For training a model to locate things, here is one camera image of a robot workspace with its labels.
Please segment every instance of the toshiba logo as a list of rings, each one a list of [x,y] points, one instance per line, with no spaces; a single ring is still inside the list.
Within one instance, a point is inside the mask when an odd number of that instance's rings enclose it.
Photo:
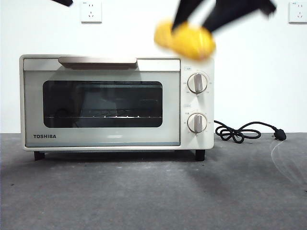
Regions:
[[[55,134],[34,134],[34,138],[57,138]]]

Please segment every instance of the toaster oven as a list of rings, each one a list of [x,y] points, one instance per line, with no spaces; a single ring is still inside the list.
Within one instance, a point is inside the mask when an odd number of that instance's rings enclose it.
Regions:
[[[20,57],[23,148],[45,152],[213,147],[213,60]]]

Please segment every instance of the oven foot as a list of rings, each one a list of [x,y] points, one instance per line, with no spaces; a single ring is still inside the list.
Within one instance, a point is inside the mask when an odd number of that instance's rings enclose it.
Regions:
[[[205,160],[205,149],[197,149],[195,150],[195,160],[196,161],[204,161]]]
[[[44,152],[34,151],[34,160],[35,161],[39,161],[39,160],[44,159],[44,158],[45,158]]]

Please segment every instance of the oven handle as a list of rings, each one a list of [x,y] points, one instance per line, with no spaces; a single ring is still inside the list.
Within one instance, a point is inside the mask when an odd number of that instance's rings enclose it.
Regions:
[[[58,62],[66,68],[78,70],[128,70],[136,69],[138,67],[138,61],[136,58],[118,59],[67,56],[59,57]]]

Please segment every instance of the wall outlet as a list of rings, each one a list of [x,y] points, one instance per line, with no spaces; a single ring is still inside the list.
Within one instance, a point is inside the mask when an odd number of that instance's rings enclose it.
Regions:
[[[307,23],[307,1],[289,3],[289,23]]]
[[[102,8],[100,0],[81,1],[81,22],[101,23]]]

